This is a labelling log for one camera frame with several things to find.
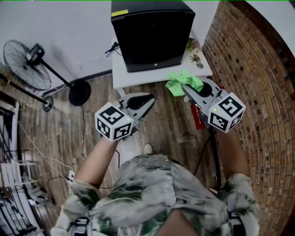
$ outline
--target yellow label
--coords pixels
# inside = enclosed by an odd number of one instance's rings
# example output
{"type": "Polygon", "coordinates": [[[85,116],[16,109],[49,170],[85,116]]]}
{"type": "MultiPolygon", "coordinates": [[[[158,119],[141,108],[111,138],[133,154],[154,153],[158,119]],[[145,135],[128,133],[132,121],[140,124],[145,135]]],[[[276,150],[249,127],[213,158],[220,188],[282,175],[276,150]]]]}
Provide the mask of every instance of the yellow label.
{"type": "Polygon", "coordinates": [[[127,13],[128,13],[128,10],[122,10],[122,11],[118,11],[118,12],[112,12],[111,17],[116,17],[116,16],[119,16],[119,15],[127,14],[127,13]]]}

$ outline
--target white wall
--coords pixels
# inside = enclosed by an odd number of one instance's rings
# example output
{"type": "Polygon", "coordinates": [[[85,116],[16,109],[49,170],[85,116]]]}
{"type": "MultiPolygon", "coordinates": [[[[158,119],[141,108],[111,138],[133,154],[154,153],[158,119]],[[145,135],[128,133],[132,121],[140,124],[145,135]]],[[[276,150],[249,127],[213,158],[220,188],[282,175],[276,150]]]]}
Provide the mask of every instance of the white wall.
{"type": "Polygon", "coordinates": [[[193,35],[201,46],[213,21],[219,1],[184,1],[194,12],[193,35]]]}
{"type": "MultiPolygon", "coordinates": [[[[219,1],[185,1],[196,16],[195,36],[205,41],[219,1]]],[[[110,1],[29,1],[0,3],[0,60],[10,39],[45,49],[44,60],[70,81],[112,68],[105,51],[115,36],[110,1]]],[[[52,88],[62,82],[51,74],[52,88]]]]}
{"type": "Polygon", "coordinates": [[[295,56],[295,9],[289,1],[247,1],[276,29],[295,56]]]}

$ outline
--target camouflage shirt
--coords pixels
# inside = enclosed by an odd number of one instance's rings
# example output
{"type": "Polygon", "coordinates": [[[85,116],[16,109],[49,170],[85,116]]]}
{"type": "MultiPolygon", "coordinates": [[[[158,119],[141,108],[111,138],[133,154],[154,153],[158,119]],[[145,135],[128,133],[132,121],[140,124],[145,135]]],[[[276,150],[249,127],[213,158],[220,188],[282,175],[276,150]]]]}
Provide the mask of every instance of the camouflage shirt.
{"type": "Polygon", "coordinates": [[[74,181],[52,235],[74,235],[76,219],[90,220],[90,235],[155,235],[180,209],[198,235],[232,235],[228,211],[240,217],[247,236],[258,235],[258,207],[250,178],[231,176],[215,197],[187,169],[163,155],[142,155],[118,170],[112,192],[74,181]]]}

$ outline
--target black fan base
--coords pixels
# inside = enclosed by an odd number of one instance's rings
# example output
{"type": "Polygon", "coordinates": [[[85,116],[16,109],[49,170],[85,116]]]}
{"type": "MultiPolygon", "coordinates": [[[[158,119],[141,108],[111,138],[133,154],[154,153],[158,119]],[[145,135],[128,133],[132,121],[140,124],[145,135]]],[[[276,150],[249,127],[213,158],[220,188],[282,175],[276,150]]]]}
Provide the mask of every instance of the black fan base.
{"type": "Polygon", "coordinates": [[[49,105],[45,105],[45,104],[43,104],[43,105],[42,105],[42,109],[43,109],[43,111],[45,111],[45,112],[49,112],[49,111],[51,110],[52,106],[53,106],[53,97],[52,97],[52,96],[48,96],[48,97],[44,98],[44,100],[45,100],[46,102],[48,102],[49,105]]]}
{"type": "Polygon", "coordinates": [[[88,100],[90,94],[90,84],[86,81],[78,81],[70,89],[69,101],[74,106],[81,106],[88,100]]]}

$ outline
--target white table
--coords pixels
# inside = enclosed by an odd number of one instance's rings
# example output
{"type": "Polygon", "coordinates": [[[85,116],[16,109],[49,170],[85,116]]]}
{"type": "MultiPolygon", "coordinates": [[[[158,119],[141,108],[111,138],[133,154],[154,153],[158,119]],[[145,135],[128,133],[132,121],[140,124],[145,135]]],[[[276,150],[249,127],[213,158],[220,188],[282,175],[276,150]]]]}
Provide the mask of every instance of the white table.
{"type": "MultiPolygon", "coordinates": [[[[112,38],[112,45],[117,41],[116,37],[112,38]]],[[[116,89],[120,96],[126,95],[124,88],[129,86],[135,86],[144,83],[153,83],[159,81],[169,80],[168,74],[170,72],[175,72],[181,74],[182,71],[188,70],[190,75],[196,77],[207,77],[212,75],[210,66],[205,59],[203,52],[198,52],[198,56],[204,65],[203,69],[196,66],[196,63],[191,61],[190,56],[192,53],[190,51],[185,51],[183,59],[180,65],[170,66],[149,71],[139,71],[139,72],[127,72],[126,65],[122,56],[117,54],[115,51],[112,52],[112,83],[114,89],[116,89]]]]}

